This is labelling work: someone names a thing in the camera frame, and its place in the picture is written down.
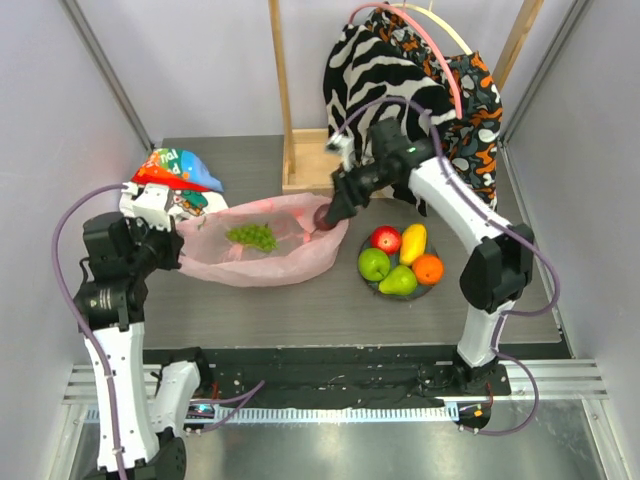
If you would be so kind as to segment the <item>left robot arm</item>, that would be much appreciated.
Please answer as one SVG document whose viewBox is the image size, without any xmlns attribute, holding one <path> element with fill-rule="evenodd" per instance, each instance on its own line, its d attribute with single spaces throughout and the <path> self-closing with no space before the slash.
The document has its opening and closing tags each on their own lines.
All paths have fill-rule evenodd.
<svg viewBox="0 0 640 480">
<path fill-rule="evenodd" d="M 147 277 L 178 268 L 183 245 L 172 229 L 142 218 L 101 214 L 83 226 L 88 256 L 74 302 L 87 323 L 85 340 L 97 390 L 100 444 L 92 479 L 182 479 L 184 421 L 191 399 L 205 397 L 213 375 L 199 347 L 170 353 L 146 390 L 143 339 Z"/>
</svg>

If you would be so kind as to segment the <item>green fake pear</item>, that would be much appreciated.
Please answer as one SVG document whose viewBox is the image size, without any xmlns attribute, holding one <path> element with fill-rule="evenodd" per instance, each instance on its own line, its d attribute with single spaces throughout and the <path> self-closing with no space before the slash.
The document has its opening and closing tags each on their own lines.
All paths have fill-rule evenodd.
<svg viewBox="0 0 640 480">
<path fill-rule="evenodd" d="M 398 265 L 378 284 L 378 291 L 385 295 L 407 296 L 417 287 L 418 281 L 412 269 Z"/>
</svg>

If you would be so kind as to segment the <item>fake orange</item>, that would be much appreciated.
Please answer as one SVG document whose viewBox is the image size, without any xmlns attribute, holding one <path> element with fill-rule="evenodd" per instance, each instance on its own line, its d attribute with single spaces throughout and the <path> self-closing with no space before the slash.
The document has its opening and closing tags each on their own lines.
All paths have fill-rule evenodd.
<svg viewBox="0 0 640 480">
<path fill-rule="evenodd" d="M 419 284 L 436 285 L 445 273 L 445 267 L 440 258 L 434 254 L 423 254 L 416 258 L 411 269 Z"/>
</svg>

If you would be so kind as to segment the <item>yellow fake mango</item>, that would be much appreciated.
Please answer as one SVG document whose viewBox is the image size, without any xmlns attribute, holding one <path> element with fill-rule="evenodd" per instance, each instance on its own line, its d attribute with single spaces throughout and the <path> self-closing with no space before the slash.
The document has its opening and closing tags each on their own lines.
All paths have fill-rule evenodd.
<svg viewBox="0 0 640 480">
<path fill-rule="evenodd" d="M 424 254 L 428 242 L 428 231 L 423 224 L 408 226 L 401 236 L 399 262 L 411 266 L 413 262 Z"/>
</svg>

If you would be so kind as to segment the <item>red fake apple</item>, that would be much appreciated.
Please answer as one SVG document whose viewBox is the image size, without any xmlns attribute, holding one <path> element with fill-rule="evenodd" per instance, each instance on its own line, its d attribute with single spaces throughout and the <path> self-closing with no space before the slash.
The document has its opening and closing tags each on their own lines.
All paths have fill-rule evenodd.
<svg viewBox="0 0 640 480">
<path fill-rule="evenodd" d="M 372 232 L 370 244 L 387 255 L 393 255 L 400 251 L 402 235 L 396 228 L 383 225 Z"/>
</svg>

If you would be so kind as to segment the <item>green fake apple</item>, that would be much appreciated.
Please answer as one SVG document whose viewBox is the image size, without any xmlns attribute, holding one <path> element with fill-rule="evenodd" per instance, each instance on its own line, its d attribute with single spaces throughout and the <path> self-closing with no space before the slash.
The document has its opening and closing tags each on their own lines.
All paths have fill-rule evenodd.
<svg viewBox="0 0 640 480">
<path fill-rule="evenodd" d="M 382 281 L 391 270 L 389 256 L 378 248 L 367 248 L 358 257 L 360 275 L 369 282 Z"/>
</svg>

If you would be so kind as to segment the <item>dark red fake plum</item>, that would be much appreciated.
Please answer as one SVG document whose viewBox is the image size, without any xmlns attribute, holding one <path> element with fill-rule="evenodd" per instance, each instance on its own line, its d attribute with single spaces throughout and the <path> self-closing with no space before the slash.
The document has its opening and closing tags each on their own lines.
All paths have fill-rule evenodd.
<svg viewBox="0 0 640 480">
<path fill-rule="evenodd" d="M 328 220 L 328 212 L 330 210 L 330 205 L 329 204 L 324 204 L 321 205 L 314 213 L 313 215 L 313 223 L 315 226 L 316 230 L 319 231 L 330 231 L 332 230 L 336 224 L 333 222 L 330 222 Z"/>
</svg>

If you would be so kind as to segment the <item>pink plastic bag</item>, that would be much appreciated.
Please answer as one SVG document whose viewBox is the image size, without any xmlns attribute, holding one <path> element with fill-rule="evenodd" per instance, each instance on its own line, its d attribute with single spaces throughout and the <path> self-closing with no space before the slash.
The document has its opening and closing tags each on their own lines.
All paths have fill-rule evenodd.
<svg viewBox="0 0 640 480">
<path fill-rule="evenodd" d="M 184 239 L 180 272 L 234 287 L 267 287 L 301 283 L 329 270 L 337 258 L 349 222 L 330 231 L 315 229 L 313 215 L 330 199 L 302 193 L 262 199 L 194 217 L 178 224 Z M 277 248 L 262 252 L 233 243 L 228 230 L 268 224 Z"/>
</svg>

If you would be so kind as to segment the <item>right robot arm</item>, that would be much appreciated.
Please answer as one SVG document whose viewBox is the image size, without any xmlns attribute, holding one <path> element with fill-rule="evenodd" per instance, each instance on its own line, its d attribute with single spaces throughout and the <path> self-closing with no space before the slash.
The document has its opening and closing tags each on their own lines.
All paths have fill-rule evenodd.
<svg viewBox="0 0 640 480">
<path fill-rule="evenodd" d="M 497 335 L 505 316 L 532 280 L 533 232 L 489 208 L 436 155 L 430 141 L 410 141 L 398 120 L 374 124 L 369 135 L 372 162 L 333 172 L 333 197 L 314 221 L 321 229 L 332 229 L 366 207 L 373 193 L 400 180 L 437 211 L 469 255 L 459 279 L 469 308 L 451 380 L 460 393 L 475 394 L 496 370 Z"/>
</svg>

